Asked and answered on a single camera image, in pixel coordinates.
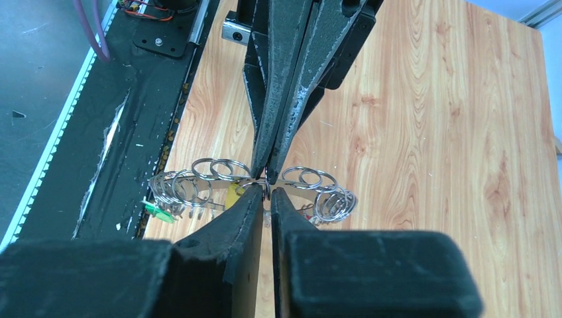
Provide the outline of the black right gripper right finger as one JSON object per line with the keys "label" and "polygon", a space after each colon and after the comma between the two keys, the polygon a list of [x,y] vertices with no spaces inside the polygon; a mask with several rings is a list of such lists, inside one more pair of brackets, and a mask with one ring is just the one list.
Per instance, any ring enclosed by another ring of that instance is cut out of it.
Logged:
{"label": "black right gripper right finger", "polygon": [[323,231],[271,196],[277,317],[480,317],[453,239],[435,231]]}

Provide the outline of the key with yellow tag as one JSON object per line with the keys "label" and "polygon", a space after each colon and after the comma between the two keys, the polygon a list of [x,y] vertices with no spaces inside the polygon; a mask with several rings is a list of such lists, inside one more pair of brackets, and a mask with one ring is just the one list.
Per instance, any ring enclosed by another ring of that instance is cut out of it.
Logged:
{"label": "key with yellow tag", "polygon": [[245,188],[237,183],[231,183],[227,188],[225,208],[230,209],[244,194]]}

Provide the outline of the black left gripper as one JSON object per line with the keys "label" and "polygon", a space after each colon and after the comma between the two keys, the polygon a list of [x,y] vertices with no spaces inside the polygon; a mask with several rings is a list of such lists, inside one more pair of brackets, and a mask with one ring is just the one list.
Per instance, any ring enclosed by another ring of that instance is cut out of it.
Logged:
{"label": "black left gripper", "polygon": [[275,180],[326,89],[338,89],[381,1],[243,1],[243,78],[254,126],[251,174]]}

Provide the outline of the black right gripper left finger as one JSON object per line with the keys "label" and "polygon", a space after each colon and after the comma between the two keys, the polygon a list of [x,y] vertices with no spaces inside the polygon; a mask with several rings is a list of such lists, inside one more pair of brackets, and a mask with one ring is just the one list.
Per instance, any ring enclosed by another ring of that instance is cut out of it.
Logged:
{"label": "black right gripper left finger", "polygon": [[167,240],[17,242],[1,254],[2,317],[253,317],[262,188]]}

